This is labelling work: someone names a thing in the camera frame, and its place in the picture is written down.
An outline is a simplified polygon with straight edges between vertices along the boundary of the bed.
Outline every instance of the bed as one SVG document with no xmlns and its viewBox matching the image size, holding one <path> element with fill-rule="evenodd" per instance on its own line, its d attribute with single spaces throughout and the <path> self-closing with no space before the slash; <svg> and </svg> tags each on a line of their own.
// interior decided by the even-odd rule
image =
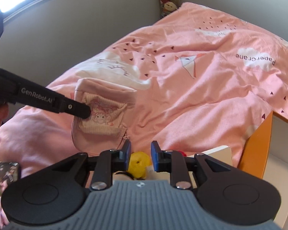
<svg viewBox="0 0 288 230">
<path fill-rule="evenodd" d="M 132 151 L 148 154 L 152 140 L 187 155 L 227 145 L 237 166 L 265 115 L 274 110 L 288 119 L 288 42 L 224 12 L 184 3 L 75 65 L 48 88 L 83 102 L 89 87 L 83 88 L 84 81 L 92 82 L 88 91 L 98 96 L 90 120 L 108 128 L 118 123 L 121 131 L 85 132 L 85 122 L 71 115 L 26 106 L 0 128 L 0 161 L 19 162 L 27 176 L 79 151 L 98 155 L 119 148 L 128 138 Z M 122 105 L 113 101 L 128 104 L 121 117 L 113 113 Z M 90 134 L 103 137 L 97 141 Z"/>
</svg>

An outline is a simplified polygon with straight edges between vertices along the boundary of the cloud print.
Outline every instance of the cloud print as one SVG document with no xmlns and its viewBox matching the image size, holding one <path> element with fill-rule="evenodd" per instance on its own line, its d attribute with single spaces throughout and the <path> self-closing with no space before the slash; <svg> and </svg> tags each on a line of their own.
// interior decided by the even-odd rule
<svg viewBox="0 0 288 230">
<path fill-rule="evenodd" d="M 215 31 L 206 31 L 206 30 L 196 29 L 195 31 L 201 32 L 207 36 L 224 37 L 225 35 L 228 35 L 228 33 L 230 33 L 232 30 L 227 29 L 227 30 L 215 32 Z"/>
<path fill-rule="evenodd" d="M 246 67 L 259 66 L 264 71 L 269 71 L 275 65 L 275 59 L 269 53 L 260 53 L 251 47 L 240 48 L 236 58 L 243 60 Z"/>
<path fill-rule="evenodd" d="M 136 90 L 147 90 L 151 86 L 150 79 L 140 79 L 137 66 L 121 61 L 119 55 L 102 52 L 75 66 L 75 75 L 81 78 L 97 78 Z"/>
</svg>

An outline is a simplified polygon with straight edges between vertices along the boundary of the screw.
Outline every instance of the screw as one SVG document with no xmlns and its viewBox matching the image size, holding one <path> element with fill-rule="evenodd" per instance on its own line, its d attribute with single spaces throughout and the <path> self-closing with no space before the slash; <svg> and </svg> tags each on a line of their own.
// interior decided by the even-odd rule
<svg viewBox="0 0 288 230">
<path fill-rule="evenodd" d="M 91 184 L 92 189 L 94 190 L 104 190 L 107 187 L 105 182 L 94 182 Z"/>
<path fill-rule="evenodd" d="M 181 181 L 176 183 L 176 188 L 178 189 L 189 189 L 192 186 L 191 183 L 186 181 Z"/>
</svg>

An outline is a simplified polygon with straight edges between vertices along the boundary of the black handheld device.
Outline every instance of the black handheld device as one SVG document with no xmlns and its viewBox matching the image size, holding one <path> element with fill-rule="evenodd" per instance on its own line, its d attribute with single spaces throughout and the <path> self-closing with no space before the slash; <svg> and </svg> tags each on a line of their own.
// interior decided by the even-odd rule
<svg viewBox="0 0 288 230">
<path fill-rule="evenodd" d="M 21 78 L 0 68 L 0 104 L 16 102 L 54 113 L 68 113 L 86 119 L 91 114 L 89 106 Z"/>
</svg>

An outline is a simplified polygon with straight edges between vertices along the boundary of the round pad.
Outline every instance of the round pad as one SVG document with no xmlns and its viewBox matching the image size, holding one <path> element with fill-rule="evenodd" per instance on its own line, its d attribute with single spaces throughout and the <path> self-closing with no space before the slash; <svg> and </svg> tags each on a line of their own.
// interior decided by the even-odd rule
<svg viewBox="0 0 288 230">
<path fill-rule="evenodd" d="M 215 217 L 235 225 L 271 220 L 280 207 L 280 195 L 266 181 L 244 172 L 212 174 L 197 190 L 201 206 Z"/>
<path fill-rule="evenodd" d="M 12 183 L 2 195 L 2 208 L 10 221 L 46 225 L 62 221 L 84 203 L 84 189 L 61 172 L 36 173 Z"/>
<path fill-rule="evenodd" d="M 246 184 L 234 184 L 228 186 L 223 191 L 223 195 L 231 203 L 236 205 L 249 205 L 254 203 L 258 197 L 258 191 Z"/>
<path fill-rule="evenodd" d="M 27 203 L 33 205 L 43 205 L 54 201 L 59 195 L 59 190 L 49 184 L 36 184 L 28 187 L 24 193 L 23 197 Z"/>
</svg>

